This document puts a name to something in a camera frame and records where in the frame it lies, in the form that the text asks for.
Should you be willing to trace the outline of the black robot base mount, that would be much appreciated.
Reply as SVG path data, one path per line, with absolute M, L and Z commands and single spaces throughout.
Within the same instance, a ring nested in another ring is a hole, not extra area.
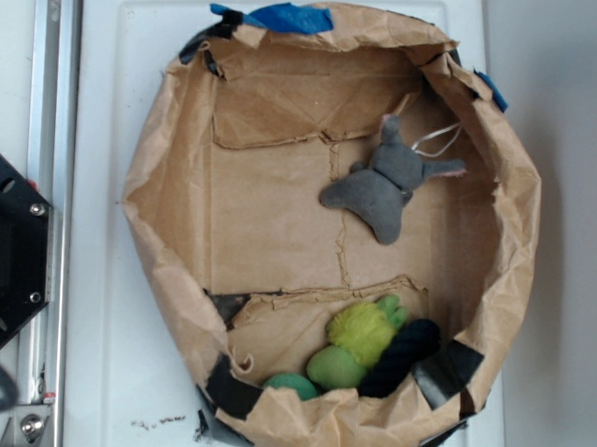
M 0 350 L 49 301 L 52 211 L 0 153 Z

